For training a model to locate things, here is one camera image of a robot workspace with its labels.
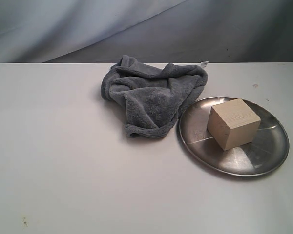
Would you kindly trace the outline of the grey fleece towel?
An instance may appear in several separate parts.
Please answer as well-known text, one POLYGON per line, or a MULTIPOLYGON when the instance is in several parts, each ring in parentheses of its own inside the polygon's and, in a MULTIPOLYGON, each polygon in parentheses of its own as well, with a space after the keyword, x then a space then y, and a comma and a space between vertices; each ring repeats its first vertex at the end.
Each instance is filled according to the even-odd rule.
POLYGON ((207 81, 207 72, 198 65, 169 63, 159 69, 123 55, 105 75, 101 96, 125 110, 128 137, 163 138, 207 81))

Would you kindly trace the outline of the wooden cube block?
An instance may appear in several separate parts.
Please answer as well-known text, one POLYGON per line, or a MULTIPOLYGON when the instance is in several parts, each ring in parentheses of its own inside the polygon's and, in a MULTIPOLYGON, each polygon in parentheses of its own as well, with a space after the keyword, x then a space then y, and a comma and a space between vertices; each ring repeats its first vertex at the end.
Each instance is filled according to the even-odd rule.
POLYGON ((226 151, 252 142, 260 123, 261 118, 238 98, 211 107, 207 130, 226 151))

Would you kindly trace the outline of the white backdrop sheet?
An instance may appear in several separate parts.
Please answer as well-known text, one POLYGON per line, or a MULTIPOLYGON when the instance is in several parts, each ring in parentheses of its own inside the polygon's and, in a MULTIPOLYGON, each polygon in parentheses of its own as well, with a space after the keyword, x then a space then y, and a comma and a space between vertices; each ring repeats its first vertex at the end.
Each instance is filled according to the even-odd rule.
POLYGON ((293 0, 0 0, 0 62, 293 62, 293 0))

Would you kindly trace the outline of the round steel plate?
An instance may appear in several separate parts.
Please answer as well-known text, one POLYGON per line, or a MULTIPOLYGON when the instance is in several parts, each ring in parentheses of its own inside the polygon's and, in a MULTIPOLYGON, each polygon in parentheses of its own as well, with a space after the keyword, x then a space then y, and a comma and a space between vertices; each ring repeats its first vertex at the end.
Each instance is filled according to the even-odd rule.
POLYGON ((279 120, 263 107, 246 101, 261 118, 251 143, 224 151, 207 131, 211 107, 231 100, 232 97, 207 97, 195 101, 183 112, 177 129, 187 154, 211 169, 232 176, 263 176, 278 169, 288 156, 289 138, 279 120))

